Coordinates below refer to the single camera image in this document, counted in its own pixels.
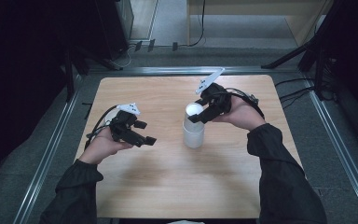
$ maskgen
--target metal frame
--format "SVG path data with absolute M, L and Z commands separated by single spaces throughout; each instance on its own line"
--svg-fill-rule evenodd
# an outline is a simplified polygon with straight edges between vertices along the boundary
M 194 67 L 138 67 L 138 68 L 127 68 L 122 71 L 106 71 L 106 68 L 97 68 L 90 71 L 91 74 L 95 75 L 108 75 L 110 77 L 147 77 L 147 76 L 202 76 L 205 74 L 211 74 L 218 67 L 211 66 L 194 66 Z M 261 69 L 259 66 L 244 66 L 244 67 L 225 67 L 226 71 L 223 75 L 251 75 L 251 74 L 279 74 L 279 73 L 297 73 L 299 71 L 293 67 L 288 66 L 275 69 Z M 45 154 L 43 155 L 42 161 L 39 163 L 39 166 L 34 174 L 34 178 L 30 183 L 30 186 L 26 190 L 24 199 L 22 200 L 21 207 L 16 215 L 16 218 L 13 223 L 26 223 L 28 217 L 34 207 L 34 202 L 37 198 L 37 195 L 43 185 L 45 177 L 48 172 L 48 168 L 51 164 L 51 161 L 54 157 L 56 148 L 60 143 L 63 130 L 65 125 L 72 114 L 72 110 L 75 106 L 78 92 L 81 89 L 83 83 L 83 78 L 80 75 L 76 77 L 76 91 L 74 97 L 69 101 L 65 108 L 62 111 L 62 115 L 57 123 L 57 126 L 54 130 L 53 135 L 50 138 L 48 147 L 46 148 Z M 311 82 L 305 82 L 306 87 L 311 86 Z M 342 163 L 342 166 L 350 179 L 352 186 L 358 196 L 358 169 L 351 158 L 351 154 L 348 151 L 345 143 L 342 141 L 342 138 L 337 131 L 337 128 L 334 124 L 334 121 L 331 119 L 325 105 L 323 102 L 319 101 L 315 93 L 310 94 L 311 100 L 314 103 L 314 106 L 321 117 L 322 122 L 327 133 L 330 136 L 330 139 L 334 145 L 336 153 Z
M 313 86 L 310 81 L 305 81 L 305 85 L 306 87 Z M 339 157 L 339 160 L 341 161 L 348 179 L 351 181 L 353 189 L 358 197 L 358 169 L 351 157 L 351 153 L 345 145 L 345 142 L 342 140 L 342 137 L 336 128 L 336 125 L 334 124 L 334 121 L 331 119 L 325 103 L 319 100 L 318 95 L 315 92 L 310 93 L 310 99 L 312 100 L 319 116 L 321 117 L 324 127 Z

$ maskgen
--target metal rail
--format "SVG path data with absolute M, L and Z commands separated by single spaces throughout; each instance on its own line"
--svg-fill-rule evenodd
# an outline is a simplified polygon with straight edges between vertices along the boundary
M 305 84 L 306 87 L 313 86 L 313 84 L 310 81 L 306 81 Z M 336 128 L 336 125 L 334 124 L 334 121 L 331 119 L 330 114 L 327 108 L 325 107 L 324 102 L 321 102 L 319 100 L 315 92 L 312 92 L 310 94 L 310 98 L 319 116 L 321 117 L 324 127 L 327 130 L 327 133 L 333 143 L 334 149 L 336 150 L 336 153 L 342 163 L 342 166 L 345 172 L 347 173 L 347 176 L 351 181 L 353 189 L 358 197 L 358 169 L 351 157 L 351 153 L 346 147 L 344 141 L 342 140 L 341 135 L 339 134 L 339 131 Z
M 81 78 L 81 76 L 77 76 L 76 84 L 80 86 L 82 82 L 83 79 Z M 60 119 L 48 142 L 48 146 L 45 150 L 42 160 L 39 163 L 39 166 L 37 167 L 37 170 L 34 174 L 34 177 L 30 185 L 28 186 L 28 189 L 25 191 L 25 196 L 22 200 L 20 209 L 13 221 L 13 223 L 15 224 L 26 223 L 28 217 L 31 214 L 31 211 L 34 207 L 34 202 L 36 201 L 37 195 L 39 194 L 39 191 L 42 188 L 43 182 L 45 181 L 46 175 L 48 173 L 48 168 L 51 165 L 51 161 L 54 157 L 57 146 L 60 143 L 63 130 L 65 129 L 66 123 L 68 122 L 70 115 L 72 114 L 72 110 L 75 106 L 77 96 L 78 96 L 78 88 L 75 91 L 75 94 L 72 97 L 72 99 L 66 103 L 61 113 Z

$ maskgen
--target floor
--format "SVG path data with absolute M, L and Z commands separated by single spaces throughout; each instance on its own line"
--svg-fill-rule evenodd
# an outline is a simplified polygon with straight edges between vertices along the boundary
M 155 39 L 156 46 L 187 43 L 186 0 L 131 0 L 131 3 L 135 18 L 133 41 Z M 201 21 L 201 16 L 191 16 L 190 43 L 200 39 Z M 297 47 L 284 16 L 206 15 L 203 28 L 204 34 L 198 46 L 205 48 Z

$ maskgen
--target finger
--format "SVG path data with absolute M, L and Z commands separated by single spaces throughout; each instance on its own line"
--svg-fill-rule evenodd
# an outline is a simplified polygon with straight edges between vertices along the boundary
M 124 150 L 124 149 L 129 149 L 129 148 L 133 147 L 133 145 L 131 145 L 130 143 L 126 143 L 126 142 L 120 142 L 118 144 L 120 145 L 118 150 Z
M 228 115 L 224 114 L 224 115 L 217 116 L 212 120 L 212 122 L 227 122 L 227 119 L 228 119 Z

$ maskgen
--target gray floor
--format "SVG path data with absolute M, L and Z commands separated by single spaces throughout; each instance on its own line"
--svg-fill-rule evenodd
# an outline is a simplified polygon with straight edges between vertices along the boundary
M 162 33 L 171 34 L 176 31 L 175 27 L 171 27 L 171 30 L 169 28 L 165 27 Z M 156 25 L 153 30 L 154 35 L 157 34 L 158 29 L 163 30 Z M 271 38 L 270 42 L 273 42 L 276 38 L 276 36 Z M 179 41 L 179 38 L 169 37 L 166 43 L 171 43 L 172 39 Z M 220 46 L 216 42 L 215 47 L 208 48 L 205 46 L 179 48 L 177 51 L 172 51 L 170 48 L 154 48 L 150 52 L 148 52 L 147 47 L 136 52 L 131 49 L 129 51 L 131 63 L 128 63 L 130 58 L 127 55 L 117 61 L 120 64 L 128 64 L 121 72 L 107 71 L 100 65 L 90 62 L 90 74 L 84 77 L 82 85 L 79 86 L 73 112 L 63 130 L 60 143 L 57 145 L 55 155 L 48 168 L 46 179 L 38 192 L 29 216 L 26 217 L 27 221 L 24 221 L 24 223 L 37 223 L 41 211 L 54 197 L 55 185 L 65 169 L 73 162 L 82 130 L 86 124 L 85 117 L 89 110 L 89 107 L 82 105 L 82 103 L 92 103 L 102 78 L 177 75 L 172 73 L 172 68 L 176 66 L 225 66 L 227 68 L 240 66 L 243 75 L 269 74 L 275 83 L 302 77 L 295 67 L 300 57 L 294 58 L 276 70 L 259 68 L 260 64 L 272 62 L 283 56 L 292 48 L 295 48 L 293 46 L 284 47 L 283 45 L 274 46 L 275 44 L 273 44 L 267 48 L 224 48 L 226 42 L 224 38 L 222 40 Z M 165 72 L 156 70 L 154 67 L 164 67 Z M 282 96 L 301 88 L 304 88 L 304 83 L 295 82 L 278 87 L 277 92 Z M 329 108 L 332 118 L 344 136 L 353 159 L 358 165 L 356 138 L 342 111 L 334 102 L 326 103 L 326 106 Z M 40 120 L 33 135 L 14 150 L 3 163 L 0 169 L 0 223 L 12 223 L 15 219 L 24 194 L 34 177 L 64 107 L 65 90 L 57 96 L 53 105 Z M 311 185 L 321 196 L 329 223 L 358 223 L 358 197 L 312 100 L 308 95 L 304 96 L 287 107 L 284 112 L 304 170 Z M 107 218 L 99 219 L 99 223 L 109 222 L 110 219 Z

